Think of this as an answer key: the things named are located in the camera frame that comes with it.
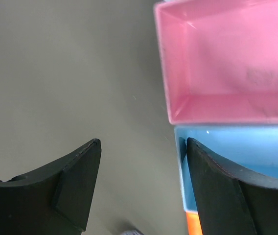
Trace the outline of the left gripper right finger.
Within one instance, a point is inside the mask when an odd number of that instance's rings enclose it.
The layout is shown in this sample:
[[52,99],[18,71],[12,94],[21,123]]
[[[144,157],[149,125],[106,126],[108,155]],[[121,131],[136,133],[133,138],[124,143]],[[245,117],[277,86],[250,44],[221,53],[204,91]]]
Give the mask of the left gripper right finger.
[[278,179],[245,168],[186,141],[186,156],[202,233],[278,235]]

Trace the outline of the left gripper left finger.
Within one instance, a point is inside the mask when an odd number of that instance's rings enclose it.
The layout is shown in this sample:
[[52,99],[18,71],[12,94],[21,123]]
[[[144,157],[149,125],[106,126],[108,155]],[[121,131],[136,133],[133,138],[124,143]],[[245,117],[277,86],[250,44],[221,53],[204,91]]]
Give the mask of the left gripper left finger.
[[0,181],[0,235],[80,235],[86,228],[101,159],[92,139],[71,153]]

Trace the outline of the light blue bin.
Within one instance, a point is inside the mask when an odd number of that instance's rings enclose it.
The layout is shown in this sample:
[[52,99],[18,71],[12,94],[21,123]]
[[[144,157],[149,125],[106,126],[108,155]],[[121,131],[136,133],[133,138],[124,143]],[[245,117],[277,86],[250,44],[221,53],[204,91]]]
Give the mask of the light blue bin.
[[197,212],[186,158],[186,140],[194,138],[217,154],[258,173],[278,178],[278,125],[176,126],[175,140],[185,212]]

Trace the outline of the pink plastic bin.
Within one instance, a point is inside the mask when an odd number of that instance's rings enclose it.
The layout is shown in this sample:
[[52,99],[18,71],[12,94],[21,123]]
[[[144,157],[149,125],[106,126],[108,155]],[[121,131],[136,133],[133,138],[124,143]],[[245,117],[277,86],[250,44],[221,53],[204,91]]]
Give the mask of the pink plastic bin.
[[278,124],[278,0],[154,6],[169,122]]

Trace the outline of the clear staples box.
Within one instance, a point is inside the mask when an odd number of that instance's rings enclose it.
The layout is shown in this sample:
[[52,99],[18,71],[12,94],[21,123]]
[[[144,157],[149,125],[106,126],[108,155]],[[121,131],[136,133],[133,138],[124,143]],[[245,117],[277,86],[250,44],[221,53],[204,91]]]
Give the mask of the clear staples box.
[[143,235],[133,224],[125,221],[120,224],[120,235]]

